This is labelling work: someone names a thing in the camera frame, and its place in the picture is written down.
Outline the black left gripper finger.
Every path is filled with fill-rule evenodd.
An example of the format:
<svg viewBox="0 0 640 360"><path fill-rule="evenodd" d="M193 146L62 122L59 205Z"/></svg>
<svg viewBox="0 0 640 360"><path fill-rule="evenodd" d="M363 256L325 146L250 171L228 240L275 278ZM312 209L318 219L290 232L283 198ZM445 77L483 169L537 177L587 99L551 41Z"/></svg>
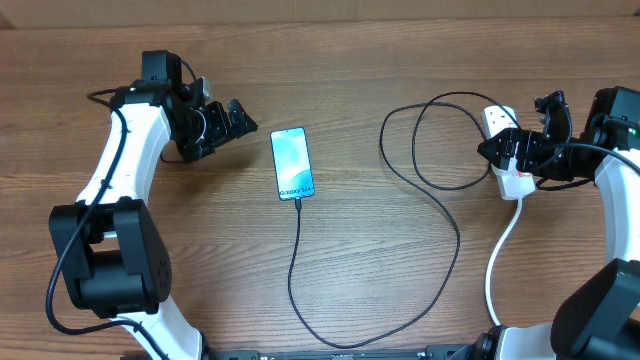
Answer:
<svg viewBox="0 0 640 360"><path fill-rule="evenodd" d="M214 101L212 103L212 139L214 143L226 143L233 139L233 132L229 117L223 105Z"/></svg>
<svg viewBox="0 0 640 360"><path fill-rule="evenodd" d="M240 138L258 130L257 123L246 113L238 99L231 99L228 102L228 110L230 133L234 138Z"/></svg>

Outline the white power strip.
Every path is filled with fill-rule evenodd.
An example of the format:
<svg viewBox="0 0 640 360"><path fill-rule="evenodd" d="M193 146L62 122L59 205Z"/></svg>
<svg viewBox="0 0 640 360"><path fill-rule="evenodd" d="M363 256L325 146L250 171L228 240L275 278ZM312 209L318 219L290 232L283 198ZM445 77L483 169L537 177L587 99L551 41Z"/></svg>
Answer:
<svg viewBox="0 0 640 360"><path fill-rule="evenodd" d="M506 128L516 128L515 118L515 111L510 107L505 109L497 105L486 107L482 112L486 137L491 138ZM492 165L492 170L496 175L503 200L522 199L536 190L530 173L519 172L514 167L509 170L501 170L494 165Z"/></svg>

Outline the Samsung Galaxy smartphone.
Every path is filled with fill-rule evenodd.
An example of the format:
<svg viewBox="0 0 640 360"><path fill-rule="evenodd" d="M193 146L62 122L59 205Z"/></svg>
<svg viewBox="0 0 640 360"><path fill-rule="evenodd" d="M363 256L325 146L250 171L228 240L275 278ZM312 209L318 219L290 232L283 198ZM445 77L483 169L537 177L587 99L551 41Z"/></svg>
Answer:
<svg viewBox="0 0 640 360"><path fill-rule="evenodd" d="M279 199L288 201L313 196L315 184L305 129L274 131L270 140Z"/></svg>

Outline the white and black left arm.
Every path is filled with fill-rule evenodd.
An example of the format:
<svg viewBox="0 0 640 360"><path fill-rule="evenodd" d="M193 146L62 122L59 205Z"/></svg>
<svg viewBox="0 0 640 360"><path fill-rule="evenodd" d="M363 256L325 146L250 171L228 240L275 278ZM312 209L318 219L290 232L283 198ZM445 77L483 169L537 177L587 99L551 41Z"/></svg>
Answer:
<svg viewBox="0 0 640 360"><path fill-rule="evenodd" d="M167 50L145 51L140 78L106 92L111 130L96 170L49 216L57 262L45 314L63 334L123 327L150 359L215 356L170 295L171 260L147 202L169 142L190 164L258 126L238 100L213 100L205 78L184 82L187 67Z"/></svg>

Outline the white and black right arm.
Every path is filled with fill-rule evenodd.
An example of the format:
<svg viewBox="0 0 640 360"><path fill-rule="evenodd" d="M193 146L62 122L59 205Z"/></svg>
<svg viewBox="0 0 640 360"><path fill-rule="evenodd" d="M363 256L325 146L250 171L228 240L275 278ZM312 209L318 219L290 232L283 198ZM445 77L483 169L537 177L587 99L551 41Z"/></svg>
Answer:
<svg viewBox="0 0 640 360"><path fill-rule="evenodd" d="M516 327L495 323L456 359L636 359L639 356L639 93L597 91L584 128L576 130L557 90L534 101L540 130L518 124L513 109L485 108L478 153L506 200L534 191L592 184L603 215L603 267L570 295L552 321Z"/></svg>

